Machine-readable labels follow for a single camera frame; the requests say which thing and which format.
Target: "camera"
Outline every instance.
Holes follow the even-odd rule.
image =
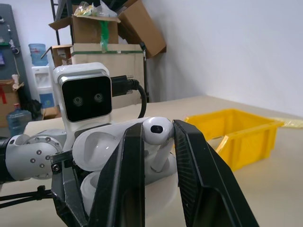
[[[79,122],[110,114],[111,80],[104,73],[59,79],[67,120]]]
[[[53,81],[67,134],[63,151],[67,151],[76,131],[111,122],[112,84],[108,69],[99,62],[59,66]]]

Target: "white earbud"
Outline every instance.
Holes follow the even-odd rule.
[[[144,141],[151,145],[165,143],[173,134],[173,125],[165,117],[150,117],[143,122]]]

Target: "green tape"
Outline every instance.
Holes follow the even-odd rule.
[[[143,53],[143,51],[74,51],[72,56],[76,54],[130,54],[130,53]]]
[[[109,30],[108,30],[108,21],[99,21],[101,26],[101,48],[107,51],[107,44],[109,41]]]

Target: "open cardboard box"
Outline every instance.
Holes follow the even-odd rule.
[[[44,52],[41,58],[43,58],[47,52],[51,50],[55,67],[61,65],[71,65],[71,47],[72,45],[51,46]]]
[[[119,35],[129,44],[144,42],[147,58],[166,52],[166,43],[161,32],[146,11],[141,0],[129,0],[118,11],[121,23],[118,25]]]
[[[108,21],[109,44],[118,43],[118,23],[120,20],[115,17],[93,17],[93,16],[71,16],[53,23],[49,26],[54,30],[72,26],[74,43],[99,44],[101,41],[101,26],[99,21]]]

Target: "screw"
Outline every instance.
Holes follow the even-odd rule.
[[[60,167],[57,164],[55,164],[55,165],[53,165],[52,169],[53,169],[53,171],[57,172],[60,170]]]

